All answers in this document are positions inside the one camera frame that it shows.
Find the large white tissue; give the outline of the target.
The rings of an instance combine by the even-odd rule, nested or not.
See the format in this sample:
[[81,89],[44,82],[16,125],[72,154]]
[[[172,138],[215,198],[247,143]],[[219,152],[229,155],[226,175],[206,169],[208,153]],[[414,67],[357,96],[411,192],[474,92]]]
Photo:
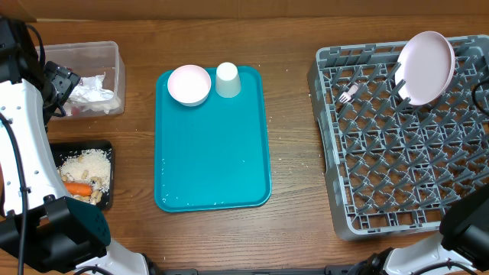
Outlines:
[[105,74],[82,77],[81,83],[72,92],[73,99],[78,102],[100,102],[111,99],[114,92],[103,88],[104,80]]

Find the small white tissue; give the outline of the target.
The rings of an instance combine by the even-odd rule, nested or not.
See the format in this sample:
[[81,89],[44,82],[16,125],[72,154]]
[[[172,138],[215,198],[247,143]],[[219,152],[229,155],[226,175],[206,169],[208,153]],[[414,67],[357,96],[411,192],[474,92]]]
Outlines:
[[70,117],[89,117],[115,115],[124,111],[122,100],[116,95],[100,96],[99,93],[75,93],[70,95],[64,104],[66,114]]

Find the rice and peanut pile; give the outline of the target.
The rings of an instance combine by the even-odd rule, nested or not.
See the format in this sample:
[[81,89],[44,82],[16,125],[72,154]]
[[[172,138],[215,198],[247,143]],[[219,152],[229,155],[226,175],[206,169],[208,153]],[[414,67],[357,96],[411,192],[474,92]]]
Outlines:
[[63,156],[57,172],[64,182],[86,183],[92,187],[90,196],[70,195],[74,199],[105,207],[109,201],[112,180],[111,149],[85,149]]

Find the orange carrot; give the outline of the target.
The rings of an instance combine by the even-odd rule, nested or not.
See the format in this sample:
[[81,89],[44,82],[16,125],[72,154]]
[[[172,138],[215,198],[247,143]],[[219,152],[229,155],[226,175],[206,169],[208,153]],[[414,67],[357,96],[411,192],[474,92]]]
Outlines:
[[92,187],[86,183],[64,182],[64,186],[71,195],[90,196]]

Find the pink bowl with peanuts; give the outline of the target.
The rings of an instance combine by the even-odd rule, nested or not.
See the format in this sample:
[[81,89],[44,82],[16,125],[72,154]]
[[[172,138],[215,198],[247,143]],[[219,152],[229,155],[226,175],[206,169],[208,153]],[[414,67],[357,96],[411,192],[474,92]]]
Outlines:
[[210,75],[197,65],[176,68],[167,81],[168,92],[181,105],[193,107],[204,103],[212,86]]

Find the white paper cup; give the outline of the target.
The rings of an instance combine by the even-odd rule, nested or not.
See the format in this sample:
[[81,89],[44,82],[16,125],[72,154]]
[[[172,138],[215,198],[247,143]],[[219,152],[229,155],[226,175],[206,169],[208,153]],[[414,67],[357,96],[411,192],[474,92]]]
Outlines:
[[233,98],[241,91],[241,80],[235,64],[224,62],[218,65],[215,90],[223,98]]

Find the white plastic fork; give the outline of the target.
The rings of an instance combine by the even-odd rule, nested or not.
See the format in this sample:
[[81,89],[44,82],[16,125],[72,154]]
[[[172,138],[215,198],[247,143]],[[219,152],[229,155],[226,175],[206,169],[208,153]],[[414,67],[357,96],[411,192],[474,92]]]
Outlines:
[[359,85],[357,83],[353,84],[347,92],[343,92],[338,100],[340,103],[350,102],[352,100],[353,95],[359,90]]

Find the white round plate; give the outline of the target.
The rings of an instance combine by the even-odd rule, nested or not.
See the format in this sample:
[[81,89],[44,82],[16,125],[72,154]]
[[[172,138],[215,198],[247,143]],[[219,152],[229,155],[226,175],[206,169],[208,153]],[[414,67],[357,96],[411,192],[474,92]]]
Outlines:
[[424,31],[406,43],[397,62],[398,95],[411,105],[425,105],[440,97],[452,81],[455,52],[443,35]]

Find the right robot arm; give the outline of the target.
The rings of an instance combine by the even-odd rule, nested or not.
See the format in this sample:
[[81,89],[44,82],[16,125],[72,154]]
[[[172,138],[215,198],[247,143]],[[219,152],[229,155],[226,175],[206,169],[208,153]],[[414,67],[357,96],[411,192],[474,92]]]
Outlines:
[[488,186],[457,201],[439,231],[409,247],[388,248],[349,274],[475,274],[488,270]]

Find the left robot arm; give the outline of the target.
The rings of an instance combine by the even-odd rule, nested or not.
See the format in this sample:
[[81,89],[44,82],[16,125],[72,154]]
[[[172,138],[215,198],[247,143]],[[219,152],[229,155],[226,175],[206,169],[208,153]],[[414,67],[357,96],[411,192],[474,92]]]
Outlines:
[[74,199],[57,172],[46,125],[64,115],[78,83],[46,59],[33,26],[1,19],[1,248],[41,273],[156,274],[157,265],[119,244],[101,210]]

